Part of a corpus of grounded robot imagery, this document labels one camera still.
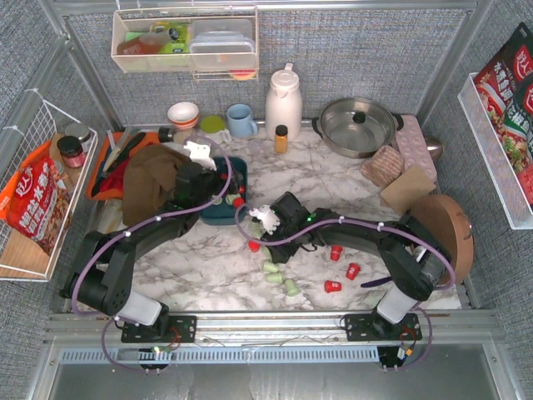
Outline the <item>red cloth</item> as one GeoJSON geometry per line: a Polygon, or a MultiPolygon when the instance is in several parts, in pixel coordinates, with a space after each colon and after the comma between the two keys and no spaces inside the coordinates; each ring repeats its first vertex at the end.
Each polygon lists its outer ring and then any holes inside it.
{"type": "Polygon", "coordinates": [[[97,194],[102,198],[122,198],[124,173],[111,174],[99,185],[97,194]]]}

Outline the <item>teal storage basket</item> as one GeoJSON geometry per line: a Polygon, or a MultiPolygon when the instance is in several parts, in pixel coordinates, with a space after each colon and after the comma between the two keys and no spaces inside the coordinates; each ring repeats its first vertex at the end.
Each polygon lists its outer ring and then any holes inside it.
{"type": "Polygon", "coordinates": [[[210,226],[230,226],[235,224],[235,211],[232,206],[235,198],[247,200],[247,164],[240,157],[229,157],[232,180],[222,197],[210,207],[200,212],[201,220],[210,226]]]}

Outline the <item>brown cloth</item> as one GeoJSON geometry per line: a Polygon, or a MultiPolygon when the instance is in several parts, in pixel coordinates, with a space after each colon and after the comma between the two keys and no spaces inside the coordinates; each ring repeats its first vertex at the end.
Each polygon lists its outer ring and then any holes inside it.
{"type": "Polygon", "coordinates": [[[128,162],[123,177],[122,222],[135,225],[153,217],[175,187],[185,155],[157,144],[142,148],[128,162]]]}

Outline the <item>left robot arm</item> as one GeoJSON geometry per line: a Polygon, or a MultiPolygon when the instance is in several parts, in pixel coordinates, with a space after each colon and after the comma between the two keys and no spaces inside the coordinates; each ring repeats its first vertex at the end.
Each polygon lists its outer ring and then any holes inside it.
{"type": "Polygon", "coordinates": [[[159,245],[188,233],[200,211],[224,194],[231,179],[232,172],[223,178],[216,170],[186,162],[154,216],[115,233],[88,233],[62,290],[74,313],[101,313],[165,333],[168,307],[132,289],[135,263],[159,245]]]}

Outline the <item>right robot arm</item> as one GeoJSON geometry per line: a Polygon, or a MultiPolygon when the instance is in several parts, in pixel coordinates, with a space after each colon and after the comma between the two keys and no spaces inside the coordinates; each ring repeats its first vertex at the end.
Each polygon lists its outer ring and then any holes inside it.
{"type": "Polygon", "coordinates": [[[262,242],[276,263],[287,262],[307,245],[338,245],[381,258],[392,286],[371,313],[371,327],[380,337],[400,327],[407,313],[437,288],[455,284],[451,255],[409,213],[396,222],[374,222],[345,217],[328,208],[308,212],[292,193],[285,192],[252,214],[266,230],[262,242]]]}

